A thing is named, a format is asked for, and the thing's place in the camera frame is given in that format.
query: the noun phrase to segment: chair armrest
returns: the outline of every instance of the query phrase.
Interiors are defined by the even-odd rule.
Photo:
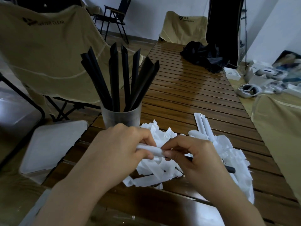
[[[112,8],[112,7],[109,7],[109,6],[104,6],[106,9],[110,10],[111,12],[114,12],[114,13],[119,13],[119,14],[122,14],[122,15],[125,15],[124,13],[120,12],[118,9],[115,9],[115,8]]]

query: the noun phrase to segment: right hand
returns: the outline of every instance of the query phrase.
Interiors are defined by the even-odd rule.
[[[162,147],[167,161],[179,164],[188,181],[208,201],[215,204],[232,192],[239,192],[214,145],[209,140],[178,135]],[[190,162],[184,154],[193,154]]]

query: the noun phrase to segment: black bag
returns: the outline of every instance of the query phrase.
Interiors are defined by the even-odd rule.
[[[202,66],[212,73],[222,71],[230,62],[229,58],[220,55],[219,48],[215,44],[204,46],[194,41],[189,42],[180,55],[192,64]]]

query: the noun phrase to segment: white headset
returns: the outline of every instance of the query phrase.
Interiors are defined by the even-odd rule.
[[[245,84],[238,87],[236,94],[242,98],[256,97],[261,93],[261,88],[254,84]]]

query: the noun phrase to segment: cloth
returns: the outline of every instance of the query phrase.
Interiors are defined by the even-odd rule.
[[[59,13],[36,13],[0,3],[0,50],[15,76],[31,89],[31,96],[60,97],[74,102],[100,101],[81,53],[92,46],[109,91],[110,46],[103,40],[88,12],[74,5]],[[133,52],[128,51],[129,73]],[[123,86],[119,53],[119,88]],[[41,98],[35,100],[41,105]]]
[[[219,48],[214,44],[204,46],[200,42],[191,41],[180,54],[192,64],[202,66],[212,73],[222,71],[230,62],[220,55]]]
[[[301,203],[301,100],[286,93],[259,95],[251,119]]]
[[[207,44],[207,23],[208,18],[205,16],[179,16],[173,11],[168,11],[159,36],[176,44],[186,45],[192,40]]]

